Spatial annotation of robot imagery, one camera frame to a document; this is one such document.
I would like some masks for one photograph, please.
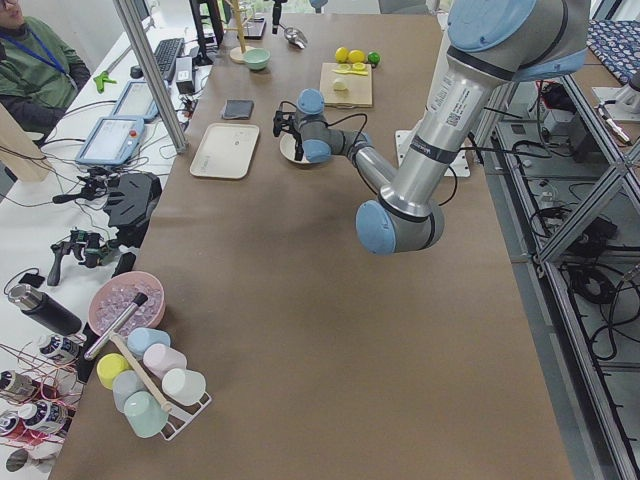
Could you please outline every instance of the pink bowl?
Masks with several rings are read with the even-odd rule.
[[[155,328],[158,326],[165,310],[164,289],[160,280],[147,272],[127,272],[109,280],[94,295],[91,305],[89,305],[88,323],[91,330],[97,335],[102,335],[115,321],[115,318],[110,318],[106,313],[109,306],[124,304],[126,299],[130,297],[132,300],[138,292],[149,297],[149,300],[140,307],[140,310],[145,309],[145,314],[141,317],[130,318],[120,327],[118,332],[126,337],[134,328]]]

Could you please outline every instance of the lanyard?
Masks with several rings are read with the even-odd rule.
[[[58,61],[58,59],[53,55],[53,53],[51,53],[51,51],[47,48],[47,46],[44,44],[44,42],[42,40],[40,40],[40,37],[38,37],[38,35],[36,35],[36,33],[33,30],[31,30],[31,28],[29,28],[29,27],[27,27],[27,32],[29,32],[31,35],[33,35],[33,38],[35,38],[36,41],[40,44],[40,46],[42,47],[42,50],[44,50],[44,52],[49,57],[49,60],[47,60],[46,58],[44,58],[41,55],[38,55],[36,52],[31,50],[29,47],[27,47],[26,45],[23,45],[22,43],[16,41],[15,39],[11,38],[8,35],[0,33],[0,38],[5,39],[7,42],[13,44],[16,48],[19,48],[24,53],[26,53],[27,55],[35,58],[36,60],[40,60],[41,62],[46,63],[47,65],[49,65],[50,67],[55,68],[61,74],[67,75],[67,72],[64,70],[64,68],[62,67],[62,65]]]

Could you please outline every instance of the keyboard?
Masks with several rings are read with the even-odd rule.
[[[184,38],[167,38],[160,43],[153,52],[162,78],[171,83],[176,72],[176,58],[182,54]]]

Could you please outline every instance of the bowl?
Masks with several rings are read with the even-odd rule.
[[[87,320],[91,330],[102,335],[139,292],[149,299],[120,327],[118,333],[127,337],[135,328],[158,326],[165,310],[160,280],[147,272],[127,272],[109,280],[94,295]]]
[[[269,63],[271,53],[264,48],[252,48],[244,52],[244,63],[249,70],[262,70]]]

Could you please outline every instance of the light blue cup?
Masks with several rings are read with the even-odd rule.
[[[136,392],[124,404],[124,414],[129,425],[140,438],[149,438],[162,431],[169,414],[149,392]]]
[[[144,352],[147,351],[147,348],[156,343],[162,343],[163,345],[170,347],[171,337],[167,332],[162,330],[141,327],[133,330],[127,338],[127,347],[138,359],[141,359],[144,356]]]
[[[124,405],[129,397],[136,392],[146,390],[147,387],[144,386],[144,382],[136,372],[127,370],[116,377],[111,389],[113,390],[113,401],[116,404],[116,408],[120,413],[124,413]]]

